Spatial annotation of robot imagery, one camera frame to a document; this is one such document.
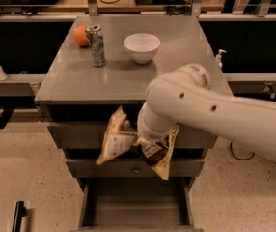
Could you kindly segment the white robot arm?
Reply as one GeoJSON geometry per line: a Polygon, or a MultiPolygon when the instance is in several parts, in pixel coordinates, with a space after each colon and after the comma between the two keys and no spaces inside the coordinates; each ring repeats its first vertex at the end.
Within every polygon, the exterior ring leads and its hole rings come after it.
{"type": "Polygon", "coordinates": [[[155,78],[137,120],[138,134],[160,141],[174,124],[233,140],[276,162],[276,101],[246,99],[209,89],[207,70],[188,64],[155,78]]]}

